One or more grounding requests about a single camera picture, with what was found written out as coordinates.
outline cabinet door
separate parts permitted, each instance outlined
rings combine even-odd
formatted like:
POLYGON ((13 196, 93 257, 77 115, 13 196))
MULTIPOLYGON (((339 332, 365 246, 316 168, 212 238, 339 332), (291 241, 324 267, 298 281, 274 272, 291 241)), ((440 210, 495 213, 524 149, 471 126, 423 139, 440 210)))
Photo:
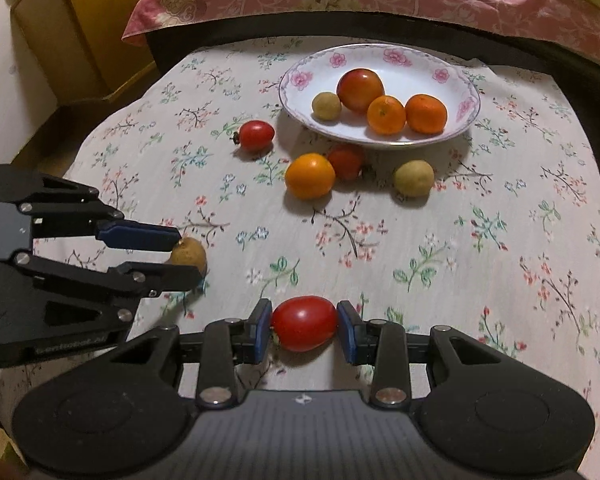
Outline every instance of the cabinet door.
POLYGON ((147 47, 123 43, 122 33, 138 0, 70 0, 102 78, 115 91, 152 62, 147 47))

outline dark bed frame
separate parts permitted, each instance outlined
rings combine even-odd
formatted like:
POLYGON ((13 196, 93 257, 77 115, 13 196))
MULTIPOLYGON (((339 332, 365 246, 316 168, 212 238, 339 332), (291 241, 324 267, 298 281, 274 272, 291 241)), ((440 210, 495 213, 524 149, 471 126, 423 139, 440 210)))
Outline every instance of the dark bed frame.
POLYGON ((168 27, 146 37, 165 74, 197 48, 267 36, 352 36, 550 74, 576 112, 600 169, 600 66, 557 44, 384 12, 280 12, 168 27))

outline white tablecloth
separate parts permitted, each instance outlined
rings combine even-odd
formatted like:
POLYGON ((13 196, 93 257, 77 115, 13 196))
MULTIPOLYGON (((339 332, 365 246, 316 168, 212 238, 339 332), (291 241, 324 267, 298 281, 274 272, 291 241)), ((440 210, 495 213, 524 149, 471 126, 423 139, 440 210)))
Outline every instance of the white tablecloth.
MULTIPOLYGON (((277 84, 301 57, 350 42, 277 38, 195 52, 84 142, 68 178, 97 186, 128 218, 177 226, 207 248, 202 291, 144 300, 132 335, 174 322, 199 331, 247 316, 260 297, 276 306, 302 294, 348 299, 367 319, 416 332, 449 324, 585 396, 596 434, 581 471, 600 479, 600 176, 570 105, 549 76, 443 56, 480 91, 475 125, 426 149, 369 150, 365 180, 299 202, 285 193, 286 167, 331 143, 281 111, 277 84), (274 150, 255 160, 230 140, 251 118, 276 128, 274 150), (412 158, 436 170, 428 200, 392 190, 392 171, 412 158)), ((166 259, 87 238, 40 240, 36 250, 99 270, 166 259)), ((75 361, 0 371, 3 420, 29 387, 75 361)), ((247 385, 325 389, 359 387, 370 371, 347 367, 331 345, 297 356, 272 348, 261 369, 240 374, 247 385)), ((187 367, 182 394, 195 375, 187 367)))

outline blue gripper pad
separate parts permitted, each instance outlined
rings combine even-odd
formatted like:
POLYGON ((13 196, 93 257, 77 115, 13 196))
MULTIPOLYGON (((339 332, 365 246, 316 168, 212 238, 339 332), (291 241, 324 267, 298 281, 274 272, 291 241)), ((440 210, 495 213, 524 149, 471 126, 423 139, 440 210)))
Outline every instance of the blue gripper pad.
POLYGON ((264 359, 264 354, 267 351, 267 345, 269 344, 269 328, 271 326, 271 314, 273 313, 273 307, 271 302, 267 301, 267 305, 264 307, 258 323, 256 325, 256 341, 254 344, 254 356, 255 364, 261 363, 264 359))
POLYGON ((180 232, 175 227, 116 220, 99 229, 96 240, 112 249, 168 252, 180 241, 180 232))
POLYGON ((356 362, 356 336, 353 331, 353 323, 347 315, 347 311, 341 301, 338 303, 336 310, 338 312, 338 339, 344 352, 344 358, 347 363, 354 364, 356 362))

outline floral plate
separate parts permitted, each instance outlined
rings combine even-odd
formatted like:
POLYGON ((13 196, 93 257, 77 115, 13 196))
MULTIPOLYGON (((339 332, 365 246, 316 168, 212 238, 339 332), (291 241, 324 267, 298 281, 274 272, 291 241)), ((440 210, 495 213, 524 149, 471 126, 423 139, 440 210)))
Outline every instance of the floral plate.
POLYGON ((415 148, 451 139, 464 132, 480 111, 480 95, 459 67, 419 50, 381 43, 336 46, 301 59, 283 76, 280 101, 289 115, 311 130, 343 142, 385 149, 415 148), (337 121, 314 118, 311 102, 316 94, 335 92, 342 75, 354 68, 376 72, 386 94, 402 103, 414 94, 440 99, 448 110, 444 131, 424 136, 405 126, 394 136, 379 136, 365 117, 344 107, 337 121))

